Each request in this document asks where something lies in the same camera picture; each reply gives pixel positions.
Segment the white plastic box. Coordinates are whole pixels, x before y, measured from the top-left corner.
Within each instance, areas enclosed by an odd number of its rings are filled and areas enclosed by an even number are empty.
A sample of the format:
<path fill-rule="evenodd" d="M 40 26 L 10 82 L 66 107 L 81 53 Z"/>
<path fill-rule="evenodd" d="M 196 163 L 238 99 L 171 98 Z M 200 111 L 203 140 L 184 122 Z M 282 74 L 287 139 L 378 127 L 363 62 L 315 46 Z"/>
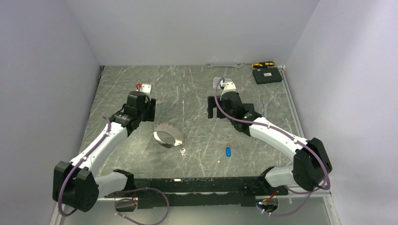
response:
<path fill-rule="evenodd" d="M 214 79 L 213 79 L 213 89 L 215 89 L 215 88 L 217 88 L 217 89 L 223 89 L 223 87 L 221 86 L 223 83 L 225 83 L 225 82 L 232 82 L 232 80 L 231 79 L 229 79 L 229 78 L 224 78 L 224 80 L 223 81 L 221 81 L 219 84 L 218 84 L 218 82 L 219 82 L 219 80 L 221 79 L 221 77 L 215 77 Z"/>

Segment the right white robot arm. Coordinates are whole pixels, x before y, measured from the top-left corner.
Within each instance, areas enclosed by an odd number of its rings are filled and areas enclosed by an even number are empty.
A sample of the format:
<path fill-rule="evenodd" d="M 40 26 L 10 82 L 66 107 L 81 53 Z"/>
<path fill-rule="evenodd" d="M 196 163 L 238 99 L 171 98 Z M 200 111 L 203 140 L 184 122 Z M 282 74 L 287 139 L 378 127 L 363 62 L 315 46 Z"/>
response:
<path fill-rule="evenodd" d="M 227 118 L 238 132 L 270 144 L 292 161 L 289 166 L 271 166 L 259 176 L 259 190 L 263 194 L 289 185 L 298 185 L 307 192 L 330 189 L 332 165 L 318 138 L 308 140 L 272 124 L 255 111 L 253 104 L 243 103 L 235 91 L 208 96 L 207 113 L 210 119 Z"/>

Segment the black rectangular box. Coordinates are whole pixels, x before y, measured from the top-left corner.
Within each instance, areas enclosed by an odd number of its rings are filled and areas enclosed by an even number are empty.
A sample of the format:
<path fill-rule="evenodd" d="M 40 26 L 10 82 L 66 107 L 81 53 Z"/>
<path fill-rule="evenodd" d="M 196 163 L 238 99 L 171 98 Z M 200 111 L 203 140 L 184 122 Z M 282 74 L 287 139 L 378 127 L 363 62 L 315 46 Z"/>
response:
<path fill-rule="evenodd" d="M 259 84 L 279 83 L 283 80 L 278 68 L 259 68 L 252 71 L 255 82 Z"/>

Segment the metal keyring disc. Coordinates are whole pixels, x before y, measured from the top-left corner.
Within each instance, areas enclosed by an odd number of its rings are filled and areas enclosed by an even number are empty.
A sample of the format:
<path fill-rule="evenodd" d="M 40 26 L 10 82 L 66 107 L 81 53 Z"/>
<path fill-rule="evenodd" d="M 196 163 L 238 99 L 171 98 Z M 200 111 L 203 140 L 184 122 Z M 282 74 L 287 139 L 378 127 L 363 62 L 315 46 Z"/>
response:
<path fill-rule="evenodd" d="M 175 126 L 168 123 L 159 123 L 153 129 L 153 137 L 159 145 L 168 149 L 179 147 L 180 154 L 186 155 L 185 134 Z"/>

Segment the silver open-end wrench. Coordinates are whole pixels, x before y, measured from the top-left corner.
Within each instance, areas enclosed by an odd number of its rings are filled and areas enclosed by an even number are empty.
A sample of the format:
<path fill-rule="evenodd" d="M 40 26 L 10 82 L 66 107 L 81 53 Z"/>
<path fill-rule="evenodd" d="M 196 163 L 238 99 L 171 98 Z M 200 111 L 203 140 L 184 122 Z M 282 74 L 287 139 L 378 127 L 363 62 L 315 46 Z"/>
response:
<path fill-rule="evenodd" d="M 232 63 L 232 64 L 220 64 L 220 63 L 207 63 L 206 64 L 207 68 L 235 68 L 235 69 L 241 69 L 243 67 L 242 63 Z"/>

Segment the small silver wrench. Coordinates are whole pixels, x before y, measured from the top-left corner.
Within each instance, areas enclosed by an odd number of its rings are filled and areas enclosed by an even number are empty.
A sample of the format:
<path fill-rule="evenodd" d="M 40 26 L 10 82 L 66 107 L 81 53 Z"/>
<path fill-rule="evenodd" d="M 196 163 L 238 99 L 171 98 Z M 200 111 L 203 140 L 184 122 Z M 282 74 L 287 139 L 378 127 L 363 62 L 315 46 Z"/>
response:
<path fill-rule="evenodd" d="M 267 118 L 267 108 L 268 108 L 268 102 L 267 101 L 262 101 L 263 104 L 263 117 Z"/>

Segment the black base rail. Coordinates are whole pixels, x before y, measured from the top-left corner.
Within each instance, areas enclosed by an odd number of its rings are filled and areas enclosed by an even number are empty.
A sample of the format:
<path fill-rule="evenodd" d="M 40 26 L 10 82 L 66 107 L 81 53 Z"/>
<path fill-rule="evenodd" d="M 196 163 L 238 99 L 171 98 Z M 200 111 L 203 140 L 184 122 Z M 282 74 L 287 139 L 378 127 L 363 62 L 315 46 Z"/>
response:
<path fill-rule="evenodd" d="M 284 186 L 270 186 L 264 176 L 208 178 L 134 178 L 107 198 L 133 197 L 139 209 L 169 206 L 240 205 L 254 207 L 260 197 L 287 195 Z"/>

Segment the blue key tag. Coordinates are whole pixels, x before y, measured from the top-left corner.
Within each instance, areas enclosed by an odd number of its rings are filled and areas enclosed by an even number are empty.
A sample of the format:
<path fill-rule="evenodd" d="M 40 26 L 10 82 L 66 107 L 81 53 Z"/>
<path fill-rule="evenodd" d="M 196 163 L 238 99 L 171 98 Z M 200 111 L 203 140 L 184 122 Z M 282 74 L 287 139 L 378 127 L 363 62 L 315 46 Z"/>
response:
<path fill-rule="evenodd" d="M 226 154 L 226 157 L 231 157 L 231 148 L 230 147 L 225 148 L 225 154 Z"/>

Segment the yellow black screwdriver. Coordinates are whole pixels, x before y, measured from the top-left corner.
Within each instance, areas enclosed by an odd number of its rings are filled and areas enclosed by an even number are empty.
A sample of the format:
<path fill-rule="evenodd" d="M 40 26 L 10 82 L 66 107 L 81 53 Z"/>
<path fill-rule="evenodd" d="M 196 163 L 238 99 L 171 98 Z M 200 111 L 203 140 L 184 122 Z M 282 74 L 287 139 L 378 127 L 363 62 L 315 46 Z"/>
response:
<path fill-rule="evenodd" d="M 270 68 L 275 66 L 275 63 L 273 61 L 266 61 L 266 62 L 258 62 L 258 63 L 253 63 L 252 68 Z"/>

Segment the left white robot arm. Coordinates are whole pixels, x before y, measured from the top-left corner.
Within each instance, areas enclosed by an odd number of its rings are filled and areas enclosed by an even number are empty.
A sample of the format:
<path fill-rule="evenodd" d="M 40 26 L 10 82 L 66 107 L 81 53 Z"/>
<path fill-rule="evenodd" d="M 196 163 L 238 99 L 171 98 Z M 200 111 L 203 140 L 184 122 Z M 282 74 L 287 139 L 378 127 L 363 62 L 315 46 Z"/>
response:
<path fill-rule="evenodd" d="M 53 200 L 62 216 L 70 216 L 77 210 L 87 212 L 99 198 L 114 192 L 124 197 L 134 193 L 134 175 L 130 172 L 116 169 L 105 176 L 97 175 L 110 154 L 141 122 L 154 121 L 156 100 L 150 96 L 149 86 L 131 91 L 121 110 L 105 117 L 107 124 L 103 131 L 84 151 L 55 166 Z"/>

